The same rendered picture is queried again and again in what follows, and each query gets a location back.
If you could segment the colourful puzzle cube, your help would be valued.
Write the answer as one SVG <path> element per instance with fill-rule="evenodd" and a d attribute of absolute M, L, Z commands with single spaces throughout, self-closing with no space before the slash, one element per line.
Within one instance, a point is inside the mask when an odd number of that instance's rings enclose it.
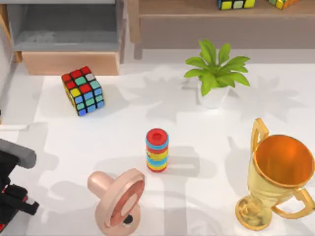
<path fill-rule="evenodd" d="M 105 106 L 102 87 L 90 68 L 84 66 L 61 76 L 66 95 L 78 116 Z"/>
<path fill-rule="evenodd" d="M 271 5 L 275 6 L 276 8 L 283 10 L 290 5 L 298 2 L 299 0 L 267 0 Z"/>
<path fill-rule="evenodd" d="M 256 0 L 217 0 L 219 10 L 253 8 Z"/>

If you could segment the pale wooden drawer front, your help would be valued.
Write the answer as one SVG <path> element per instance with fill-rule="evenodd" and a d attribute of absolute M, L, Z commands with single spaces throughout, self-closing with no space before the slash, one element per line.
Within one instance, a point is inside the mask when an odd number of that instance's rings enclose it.
<path fill-rule="evenodd" d="M 62 75 L 88 66 L 95 75 L 119 75 L 121 52 L 22 52 L 29 74 Z"/>

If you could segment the stack of coloured rings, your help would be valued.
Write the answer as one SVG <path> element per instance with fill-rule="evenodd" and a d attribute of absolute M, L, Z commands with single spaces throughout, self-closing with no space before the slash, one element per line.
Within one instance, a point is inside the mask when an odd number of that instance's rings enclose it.
<path fill-rule="evenodd" d="M 153 128 L 146 135 L 146 164 L 156 173 L 163 172 L 168 165 L 169 136 L 161 128 Z"/>

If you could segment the wooden cupboard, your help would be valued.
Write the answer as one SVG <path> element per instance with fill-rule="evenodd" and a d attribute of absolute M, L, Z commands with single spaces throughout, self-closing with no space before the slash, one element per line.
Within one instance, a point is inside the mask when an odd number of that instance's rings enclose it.
<path fill-rule="evenodd" d="M 8 20 L 8 14 L 7 14 L 7 5 L 6 4 L 0 4 L 0 24 L 3 27 L 4 34 L 12 47 L 12 40 L 9 30 L 9 20 Z M 14 61 L 16 63 L 21 63 L 23 60 L 22 53 L 21 52 L 14 52 Z"/>

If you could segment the green plant in white pot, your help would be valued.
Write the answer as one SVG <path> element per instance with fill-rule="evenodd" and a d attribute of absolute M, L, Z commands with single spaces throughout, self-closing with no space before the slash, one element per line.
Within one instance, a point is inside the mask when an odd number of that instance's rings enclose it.
<path fill-rule="evenodd" d="M 236 83 L 250 86 L 245 73 L 246 62 L 250 60 L 246 56 L 230 58 L 231 45 L 224 44 L 217 52 L 214 45 L 204 39 L 199 42 L 200 54 L 185 60 L 187 65 L 193 68 L 184 74 L 185 78 L 197 77 L 199 103 L 209 109 L 218 108 L 230 88 Z"/>

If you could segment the gold trophy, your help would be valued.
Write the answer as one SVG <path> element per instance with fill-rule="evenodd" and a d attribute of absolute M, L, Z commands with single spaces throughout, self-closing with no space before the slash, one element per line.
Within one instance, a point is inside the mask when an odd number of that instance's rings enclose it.
<path fill-rule="evenodd" d="M 315 211 L 315 201 L 305 189 L 315 172 L 310 150 L 287 135 L 270 135 L 261 118 L 253 122 L 248 172 L 249 194 L 235 206 L 245 228 L 267 228 L 272 214 L 299 219 Z"/>

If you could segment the wooden open shelf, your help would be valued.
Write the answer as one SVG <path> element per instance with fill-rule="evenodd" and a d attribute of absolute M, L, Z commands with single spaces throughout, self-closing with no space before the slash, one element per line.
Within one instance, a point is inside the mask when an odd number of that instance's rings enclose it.
<path fill-rule="evenodd" d="M 315 50 L 315 0 L 280 10 L 268 0 L 219 10 L 216 0 L 126 0 L 129 38 L 142 49 L 196 49 L 201 39 L 245 50 Z"/>

